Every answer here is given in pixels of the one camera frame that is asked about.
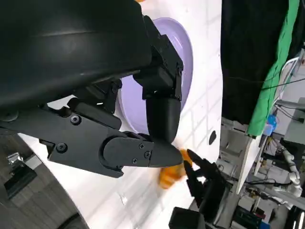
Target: dark floor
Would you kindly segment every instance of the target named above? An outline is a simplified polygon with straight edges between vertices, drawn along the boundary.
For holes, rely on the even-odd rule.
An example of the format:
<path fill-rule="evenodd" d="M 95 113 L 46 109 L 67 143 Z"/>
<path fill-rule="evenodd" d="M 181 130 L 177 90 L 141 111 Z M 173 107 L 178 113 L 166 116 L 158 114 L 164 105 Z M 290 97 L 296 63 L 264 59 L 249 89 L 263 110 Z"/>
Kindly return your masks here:
<path fill-rule="evenodd" d="M 15 152 L 21 153 L 23 157 L 32 154 L 18 136 L 0 136 L 0 190 L 1 187 L 4 189 L 3 184 L 11 178 L 11 165 L 6 156 Z M 11 200 L 0 198 L 0 204 L 6 209 L 4 213 L 9 221 L 5 228 L 62 229 L 60 226 L 77 214 L 75 205 L 46 166 L 39 165 L 35 172 L 37 177 Z M 80 217 L 78 223 L 77 219 L 73 221 L 73 225 L 64 228 L 85 228 L 82 223 L 80 224 Z"/>

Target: orange object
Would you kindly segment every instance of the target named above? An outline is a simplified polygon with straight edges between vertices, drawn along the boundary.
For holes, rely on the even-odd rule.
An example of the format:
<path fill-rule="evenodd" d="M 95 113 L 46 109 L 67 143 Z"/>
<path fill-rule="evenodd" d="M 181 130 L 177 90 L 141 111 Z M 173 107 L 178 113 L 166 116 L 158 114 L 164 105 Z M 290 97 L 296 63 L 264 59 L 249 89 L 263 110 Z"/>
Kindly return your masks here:
<path fill-rule="evenodd" d="M 180 153 L 183 157 L 183 160 L 188 161 L 192 165 L 192 160 L 189 158 L 187 151 L 185 149 L 181 149 Z M 164 189 L 168 189 L 184 175 L 185 169 L 183 164 L 168 168 L 162 168 L 159 176 L 159 185 Z"/>

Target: purple bowl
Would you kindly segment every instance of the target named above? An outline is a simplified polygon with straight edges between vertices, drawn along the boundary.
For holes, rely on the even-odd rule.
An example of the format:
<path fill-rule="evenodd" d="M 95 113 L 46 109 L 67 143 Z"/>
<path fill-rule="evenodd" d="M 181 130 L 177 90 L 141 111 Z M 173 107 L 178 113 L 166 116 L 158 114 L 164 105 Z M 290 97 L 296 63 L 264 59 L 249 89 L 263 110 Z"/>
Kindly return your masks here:
<path fill-rule="evenodd" d="M 183 26 L 174 19 L 158 18 L 153 22 L 161 35 L 166 34 L 168 36 L 184 64 L 182 73 L 182 110 L 189 94 L 193 77 L 192 45 Z M 122 78 L 122 83 L 123 87 L 118 94 L 122 114 L 134 132 L 148 134 L 146 104 L 142 100 L 142 86 L 132 76 Z"/>

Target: black hole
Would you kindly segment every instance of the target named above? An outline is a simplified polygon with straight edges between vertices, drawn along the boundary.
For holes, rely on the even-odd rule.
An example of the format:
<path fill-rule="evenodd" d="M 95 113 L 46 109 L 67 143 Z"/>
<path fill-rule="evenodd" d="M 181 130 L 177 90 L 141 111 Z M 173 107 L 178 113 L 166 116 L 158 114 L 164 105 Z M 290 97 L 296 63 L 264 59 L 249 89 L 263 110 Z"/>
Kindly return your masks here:
<path fill-rule="evenodd" d="M 210 135 L 210 138 L 209 138 L 209 145 L 211 145 L 213 142 L 214 142 L 214 140 L 216 139 L 216 132 L 215 131 L 213 131 L 212 133 L 211 133 L 211 135 Z"/>

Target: white surface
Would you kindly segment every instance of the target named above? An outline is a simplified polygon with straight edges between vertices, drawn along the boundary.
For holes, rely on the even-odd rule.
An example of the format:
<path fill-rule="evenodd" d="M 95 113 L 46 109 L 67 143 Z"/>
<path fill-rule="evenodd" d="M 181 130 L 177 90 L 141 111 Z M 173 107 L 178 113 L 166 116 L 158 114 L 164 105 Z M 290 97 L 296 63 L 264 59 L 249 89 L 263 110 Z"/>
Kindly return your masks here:
<path fill-rule="evenodd" d="M 212 162 L 219 155 L 222 109 L 221 4 L 221 0 L 142 3 L 144 15 L 174 18 L 188 32 L 194 55 L 193 82 L 174 145 L 190 148 Z M 129 129 L 122 121 L 122 130 Z M 209 146 L 213 130 L 217 138 Z M 94 174 L 48 161 L 45 146 L 35 138 L 21 136 L 54 174 L 91 229 L 168 228 L 173 207 L 188 208 L 192 201 L 185 179 L 162 191 L 157 187 L 158 169 L 125 167 L 119 179 Z"/>
<path fill-rule="evenodd" d="M 257 136 L 256 139 L 252 139 L 252 138 L 249 139 L 242 162 L 241 172 L 238 178 L 237 189 L 236 189 L 237 194 L 239 194 L 240 190 L 242 189 L 244 182 L 246 181 L 248 174 L 252 168 L 252 165 L 260 150 L 258 145 L 261 140 L 261 137 L 262 136 Z"/>
<path fill-rule="evenodd" d="M 258 171 L 259 171 L 259 169 L 260 169 L 260 167 L 261 167 L 261 164 L 262 164 L 262 162 L 261 162 L 261 156 L 262 156 L 262 153 L 263 153 L 263 151 L 264 151 L 264 148 L 265 148 L 265 144 L 266 144 L 266 142 L 267 142 L 267 137 L 265 138 L 265 140 L 264 140 L 264 142 L 262 143 L 262 147 L 259 149 L 259 151 L 258 151 L 258 156 L 257 156 L 257 162 L 256 162 L 256 166 L 255 166 L 255 169 L 254 169 L 254 176 L 256 176 L 257 175 L 257 173 L 258 173 Z"/>
<path fill-rule="evenodd" d="M 299 103 L 305 104 L 305 98 L 300 98 Z M 305 113 L 303 111 L 291 109 L 293 111 L 292 116 L 296 118 L 305 118 Z M 305 144 L 305 123 L 301 123 L 296 120 L 290 119 L 290 123 L 285 134 L 284 139 L 290 142 L 295 142 L 299 144 Z"/>

